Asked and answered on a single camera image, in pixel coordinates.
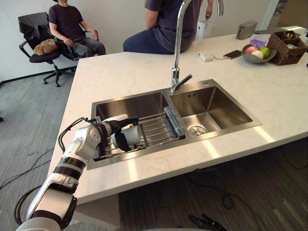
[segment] jeans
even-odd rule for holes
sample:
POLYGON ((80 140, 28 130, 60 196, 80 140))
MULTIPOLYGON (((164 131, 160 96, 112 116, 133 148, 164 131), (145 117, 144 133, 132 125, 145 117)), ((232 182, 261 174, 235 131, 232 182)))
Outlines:
POLYGON ((174 52, 165 49, 154 36, 151 29, 144 30, 123 43, 123 50, 137 53, 149 54, 173 54, 174 52))
POLYGON ((83 58, 92 57, 94 54, 106 54, 106 49, 102 43, 94 39, 81 37, 74 41, 74 52, 83 58))

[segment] wicker basket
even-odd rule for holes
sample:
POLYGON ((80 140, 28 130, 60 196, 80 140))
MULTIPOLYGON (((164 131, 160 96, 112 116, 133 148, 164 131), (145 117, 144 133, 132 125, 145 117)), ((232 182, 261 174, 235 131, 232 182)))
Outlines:
POLYGON ((276 65, 296 64, 307 51, 305 43, 292 30, 273 33, 267 47, 277 51, 276 56, 270 60, 276 65), (287 44, 293 44, 297 48, 290 49, 287 44))

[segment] kitchen island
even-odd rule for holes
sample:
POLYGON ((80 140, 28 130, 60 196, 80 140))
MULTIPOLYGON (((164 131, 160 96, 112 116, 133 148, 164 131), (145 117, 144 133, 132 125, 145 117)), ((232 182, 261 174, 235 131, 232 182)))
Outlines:
MULTIPOLYGON (((308 135, 308 54, 297 64, 251 64, 238 57, 203 62, 198 52, 222 58, 242 50, 250 38, 235 35, 195 41, 180 55, 180 80, 189 83, 214 79, 251 112, 262 125, 203 141, 143 155, 92 170, 84 170, 75 193, 74 218, 116 229, 119 227, 117 194, 239 157, 254 154, 308 135)), ((93 102, 170 87, 173 55, 116 53, 81 59, 68 98, 61 133, 80 117, 91 117, 93 102)), ((80 123, 64 137, 65 147, 80 123)), ((61 159, 58 144, 49 172, 61 159)))

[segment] plastic bag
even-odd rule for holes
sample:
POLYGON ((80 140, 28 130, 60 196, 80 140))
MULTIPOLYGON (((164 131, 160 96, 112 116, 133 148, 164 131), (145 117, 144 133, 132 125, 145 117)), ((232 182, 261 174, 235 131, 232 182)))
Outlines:
POLYGON ((256 35, 253 34, 250 40, 250 45, 253 45, 260 49, 261 47, 266 47, 270 39, 269 34, 264 34, 264 35, 256 35))

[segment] person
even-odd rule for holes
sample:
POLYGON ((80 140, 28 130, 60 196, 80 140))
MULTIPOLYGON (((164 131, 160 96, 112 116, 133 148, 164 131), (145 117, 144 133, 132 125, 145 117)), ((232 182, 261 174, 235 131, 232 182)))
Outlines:
POLYGON ((98 41, 98 33, 82 18, 75 6, 70 6, 67 0, 54 0, 58 4, 49 9, 49 26, 52 35, 70 47, 81 57, 92 57, 94 54, 106 54, 105 47, 98 41), (87 38, 80 25, 93 34, 94 39, 87 38))
MULTIPOLYGON (((145 0, 144 30, 123 43, 123 50, 139 53, 173 54, 177 20, 183 0, 145 0)), ((207 0, 206 20, 213 11, 213 0, 207 0)), ((200 7, 203 0, 192 0, 183 21, 181 49, 187 50, 195 39, 200 7)))

